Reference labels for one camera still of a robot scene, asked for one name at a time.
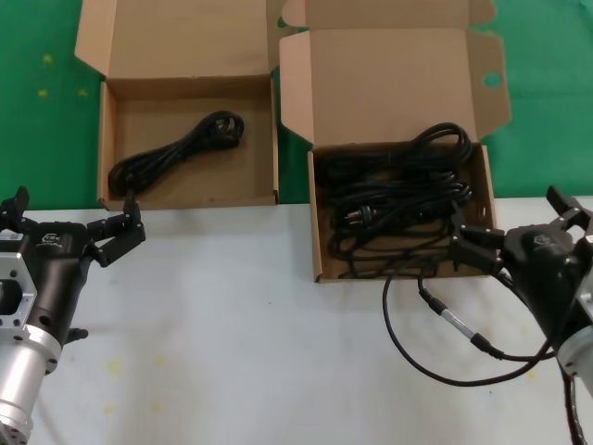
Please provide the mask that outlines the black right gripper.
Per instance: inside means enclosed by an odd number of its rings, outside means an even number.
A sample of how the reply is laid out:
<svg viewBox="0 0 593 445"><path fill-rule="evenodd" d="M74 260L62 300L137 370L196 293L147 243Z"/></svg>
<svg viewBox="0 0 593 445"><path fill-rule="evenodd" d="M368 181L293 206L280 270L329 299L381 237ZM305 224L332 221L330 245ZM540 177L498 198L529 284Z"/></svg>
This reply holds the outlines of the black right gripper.
<svg viewBox="0 0 593 445"><path fill-rule="evenodd" d="M497 277L504 262L524 304L544 335L552 338L569 308L580 272L569 261L574 241L565 231L578 226L587 232L588 210L553 185L546 200L557 214L550 225L521 226L506 235L499 229L468 224L462 208L452 201L448 251L455 272L464 265Z"/></svg>

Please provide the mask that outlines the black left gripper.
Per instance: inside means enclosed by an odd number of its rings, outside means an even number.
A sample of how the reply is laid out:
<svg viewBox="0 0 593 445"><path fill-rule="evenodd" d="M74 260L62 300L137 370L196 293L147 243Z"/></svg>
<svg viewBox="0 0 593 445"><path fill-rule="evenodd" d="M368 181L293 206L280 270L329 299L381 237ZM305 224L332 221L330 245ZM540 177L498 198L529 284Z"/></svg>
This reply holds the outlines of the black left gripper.
<svg viewBox="0 0 593 445"><path fill-rule="evenodd" d="M29 202L23 185L2 201L1 232L26 235L34 247L32 278L37 295L27 324L65 345L92 259L106 268L145 242L140 207L130 189L121 214L85 226L30 220L24 216Z"/></svg>

